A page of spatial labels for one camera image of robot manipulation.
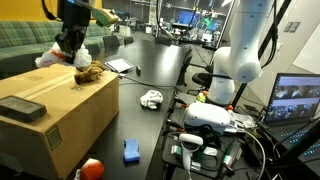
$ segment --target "black table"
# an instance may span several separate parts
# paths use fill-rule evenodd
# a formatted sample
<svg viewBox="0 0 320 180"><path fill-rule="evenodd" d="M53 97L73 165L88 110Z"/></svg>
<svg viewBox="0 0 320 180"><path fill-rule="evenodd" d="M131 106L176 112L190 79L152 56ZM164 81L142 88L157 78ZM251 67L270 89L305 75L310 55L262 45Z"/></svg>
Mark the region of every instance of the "black table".
<svg viewBox="0 0 320 180"><path fill-rule="evenodd" d="M128 79L120 80L120 112L105 129L91 148L89 156L99 159L105 166L104 179L145 179L155 145L167 110L174 86L184 58L184 50L178 46L164 46L151 41L137 41L127 46L113 48L96 56L102 62L123 58L133 65L139 65L141 75L135 68L126 77L153 85L172 86L149 87ZM143 108L140 97L148 90L160 91L164 101L157 110ZM139 140L140 162L124 163L124 140Z"/></svg>

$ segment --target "blue block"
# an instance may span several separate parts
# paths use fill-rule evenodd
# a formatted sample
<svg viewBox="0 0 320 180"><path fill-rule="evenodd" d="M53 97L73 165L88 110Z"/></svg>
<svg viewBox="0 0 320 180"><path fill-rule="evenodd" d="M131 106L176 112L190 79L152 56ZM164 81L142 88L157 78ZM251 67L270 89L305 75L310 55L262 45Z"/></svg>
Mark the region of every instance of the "blue block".
<svg viewBox="0 0 320 180"><path fill-rule="evenodd" d="M133 162L140 160L139 154L139 141L137 139L126 139L124 140L124 161Z"/></svg>

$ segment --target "cardboard box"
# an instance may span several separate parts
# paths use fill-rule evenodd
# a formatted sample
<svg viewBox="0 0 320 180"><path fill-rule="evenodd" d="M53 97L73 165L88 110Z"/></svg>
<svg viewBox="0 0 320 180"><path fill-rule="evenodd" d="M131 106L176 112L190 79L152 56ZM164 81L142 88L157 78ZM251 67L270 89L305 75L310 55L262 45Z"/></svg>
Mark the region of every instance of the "cardboard box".
<svg viewBox="0 0 320 180"><path fill-rule="evenodd" d="M30 123L0 116L0 165L45 179L66 179L119 112L119 78L105 71L81 86L75 68L53 65L0 81L15 95L46 106Z"/></svg>

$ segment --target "green couch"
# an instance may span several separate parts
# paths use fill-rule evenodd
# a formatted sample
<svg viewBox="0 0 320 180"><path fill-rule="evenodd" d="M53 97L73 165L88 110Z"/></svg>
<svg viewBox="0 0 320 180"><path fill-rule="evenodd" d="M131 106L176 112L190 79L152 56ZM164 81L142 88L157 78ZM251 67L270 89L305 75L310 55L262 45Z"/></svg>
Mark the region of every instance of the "green couch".
<svg viewBox="0 0 320 180"><path fill-rule="evenodd" d="M34 60L48 51L62 22L0 21L0 79L36 69ZM84 45L90 54L104 50L106 27L90 23Z"/></svg>

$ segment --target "monitor screen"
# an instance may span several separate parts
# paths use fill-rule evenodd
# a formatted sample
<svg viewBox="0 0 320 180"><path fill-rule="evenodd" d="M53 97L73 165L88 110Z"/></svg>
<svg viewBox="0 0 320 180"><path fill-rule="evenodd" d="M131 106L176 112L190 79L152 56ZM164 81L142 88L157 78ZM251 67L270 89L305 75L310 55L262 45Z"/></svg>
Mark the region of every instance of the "monitor screen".
<svg viewBox="0 0 320 180"><path fill-rule="evenodd" d="M189 25L189 23L192 19L192 16L193 16L193 11L180 10L178 23ZM196 26L197 19L199 19L199 18L197 18L198 16L200 16L200 15L199 14L194 15L193 21L191 23L192 26Z"/></svg>
<svg viewBox="0 0 320 180"><path fill-rule="evenodd" d="M265 123L307 121L320 100L320 75L279 73L269 100Z"/></svg>

